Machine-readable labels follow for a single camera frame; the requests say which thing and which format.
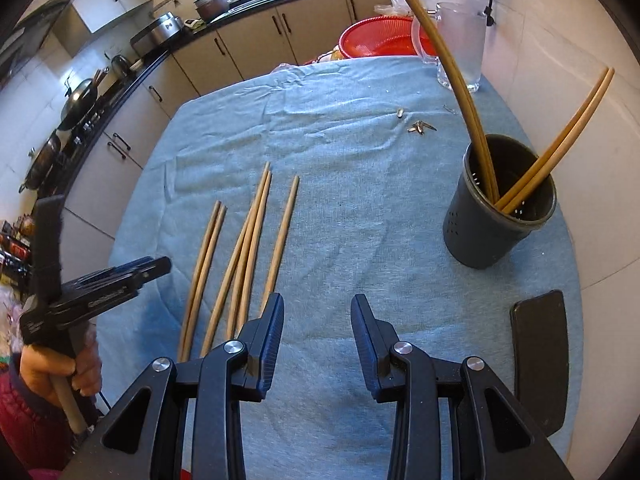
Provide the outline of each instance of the hand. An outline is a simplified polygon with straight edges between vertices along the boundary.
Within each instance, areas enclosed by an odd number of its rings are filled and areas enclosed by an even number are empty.
[[[75,372],[71,379],[73,389],[85,397],[97,394],[102,388],[102,361],[98,355],[95,326],[90,325],[84,344],[76,360],[50,348],[25,346],[20,359],[20,377],[33,393],[59,408],[60,401],[49,375],[67,377]]]

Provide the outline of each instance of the person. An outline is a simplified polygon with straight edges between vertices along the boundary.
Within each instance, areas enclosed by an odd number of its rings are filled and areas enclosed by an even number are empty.
[[[55,480],[72,454],[73,434],[50,375],[71,376],[85,403],[79,406],[88,424],[97,422],[94,396],[102,387],[102,362],[95,327],[85,336],[75,359],[49,348],[25,346],[0,374],[0,433],[34,480]]]

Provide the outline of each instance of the gray utensil holder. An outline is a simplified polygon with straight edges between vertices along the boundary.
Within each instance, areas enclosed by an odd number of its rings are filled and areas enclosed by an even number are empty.
[[[537,159],[527,146],[501,135],[487,135],[500,196]],[[449,210],[442,225],[447,249],[461,264],[486,269],[530,232],[540,229],[556,209],[556,186],[548,176],[511,215],[495,209],[481,191],[478,159],[469,145]]]

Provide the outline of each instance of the red jacket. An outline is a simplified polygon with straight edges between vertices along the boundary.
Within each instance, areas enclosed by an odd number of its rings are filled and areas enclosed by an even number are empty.
[[[64,412],[28,389],[19,369],[17,355],[0,374],[0,431],[31,476],[53,480],[71,456],[72,433]]]

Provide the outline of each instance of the screw head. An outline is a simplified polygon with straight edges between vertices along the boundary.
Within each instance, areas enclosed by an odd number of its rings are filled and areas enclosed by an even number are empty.
[[[227,341],[224,346],[225,352],[228,354],[237,354],[242,350],[242,343],[240,341]]]
[[[479,357],[470,357],[466,360],[466,366],[476,372],[479,372],[484,368],[484,361]]]
[[[413,349],[414,347],[411,345],[411,343],[408,343],[407,341],[398,341],[394,345],[394,350],[399,354],[410,354],[411,350]]]
[[[171,361],[166,357],[159,357],[153,363],[151,363],[151,367],[156,372],[164,372],[169,366],[171,366]]]

